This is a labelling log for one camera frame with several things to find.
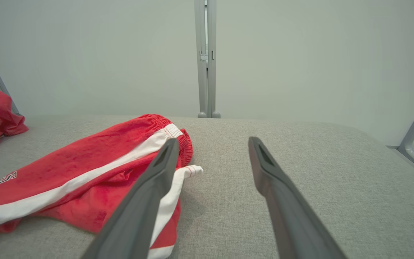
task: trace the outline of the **white stripe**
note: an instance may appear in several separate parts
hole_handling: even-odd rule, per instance
[[[154,241],[156,241],[156,238],[159,236],[162,229],[166,226],[174,213],[180,197],[183,180],[202,172],[202,167],[197,165],[185,166],[175,171],[172,186],[170,187],[169,192],[162,197],[159,203],[159,209],[157,211],[156,222],[153,229],[153,236],[151,236],[151,244],[149,245],[150,247],[153,245]]]
[[[31,213],[41,210],[42,208],[60,200],[65,195],[71,193],[84,184],[90,182],[94,178],[97,178],[100,175],[105,174],[106,172],[123,164],[132,162],[136,159],[140,159],[144,156],[147,156],[148,154],[158,151],[161,149],[167,139],[172,137],[176,138],[182,134],[183,133],[179,131],[179,129],[174,124],[169,124],[165,128],[156,131],[151,137],[140,143],[129,153],[116,159],[113,162],[110,162],[110,164],[106,164],[102,167],[85,172],[84,174],[64,183],[64,185],[52,190],[48,190],[46,192],[33,195],[22,200],[0,205],[0,224],[16,218],[30,215]]]
[[[157,249],[150,249],[148,252],[148,258],[149,259],[167,258],[172,253],[172,249],[174,249],[174,246],[165,246],[165,247],[160,247]]]

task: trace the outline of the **metal bracket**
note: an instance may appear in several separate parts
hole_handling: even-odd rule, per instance
[[[214,118],[214,119],[221,119],[221,113],[219,112],[219,111],[214,111],[213,113],[212,113],[212,118]]]
[[[411,124],[411,127],[407,134],[404,137],[404,140],[400,144],[398,151],[402,153],[405,157],[410,159],[414,163],[414,150],[413,150],[413,140],[414,140],[414,121]]]
[[[199,60],[200,61],[205,61],[208,63],[208,54],[202,54],[201,51],[199,51]]]

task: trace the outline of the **white wall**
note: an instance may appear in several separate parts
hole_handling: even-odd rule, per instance
[[[338,123],[399,145],[414,120],[414,1],[217,1],[222,118]]]
[[[0,75],[20,113],[196,117],[192,0],[0,0]]]

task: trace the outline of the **printed logo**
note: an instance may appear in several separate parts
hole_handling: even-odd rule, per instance
[[[10,175],[8,175],[6,177],[2,177],[0,179],[0,184],[3,183],[3,182],[7,182],[10,179],[14,179],[15,177],[17,177],[17,171],[13,172],[12,174],[10,174]]]

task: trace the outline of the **gray upholstered table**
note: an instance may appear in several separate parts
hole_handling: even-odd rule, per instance
[[[28,118],[30,131],[0,143],[0,178],[130,116]],[[325,124],[169,118],[185,128],[204,174],[182,190],[172,257],[276,257],[248,137],[258,136],[351,258],[414,257],[414,169],[354,128]],[[77,258],[93,234],[27,217],[0,234],[0,258]]]

